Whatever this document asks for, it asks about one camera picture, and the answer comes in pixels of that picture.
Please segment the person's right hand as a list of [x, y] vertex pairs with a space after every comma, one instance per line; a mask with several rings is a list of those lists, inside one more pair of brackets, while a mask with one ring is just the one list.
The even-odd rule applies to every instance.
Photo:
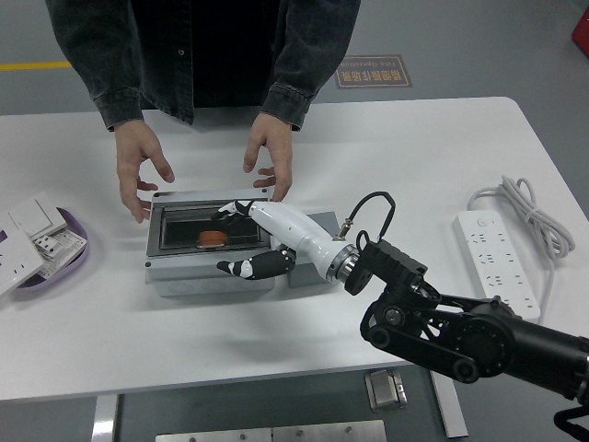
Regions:
[[150, 161], [164, 182], [172, 183], [175, 175], [159, 139], [143, 120], [119, 123], [115, 126], [114, 133], [121, 202], [134, 220], [142, 224], [150, 218], [151, 209], [149, 202], [142, 200], [138, 192], [158, 190], [156, 184], [141, 179], [142, 164], [146, 160]]

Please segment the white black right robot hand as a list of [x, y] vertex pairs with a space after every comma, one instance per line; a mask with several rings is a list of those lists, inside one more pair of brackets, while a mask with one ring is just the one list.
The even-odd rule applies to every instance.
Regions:
[[319, 276], [331, 282], [353, 251], [353, 246], [336, 241], [308, 215], [289, 204], [253, 200], [235, 200], [218, 209], [213, 215], [228, 225], [245, 218], [279, 241], [276, 250], [252, 256], [243, 261], [220, 261], [216, 267], [245, 280], [262, 280], [292, 271], [298, 252], [314, 264]]

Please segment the person's left hand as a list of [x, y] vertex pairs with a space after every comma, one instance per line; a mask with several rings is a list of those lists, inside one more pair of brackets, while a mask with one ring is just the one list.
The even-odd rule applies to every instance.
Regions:
[[243, 159], [243, 171], [254, 170], [260, 149], [265, 147], [272, 166], [258, 170], [261, 179], [255, 180], [255, 188], [273, 186], [271, 200], [281, 202], [293, 184], [293, 134], [292, 124], [277, 117], [260, 113], [254, 120]]

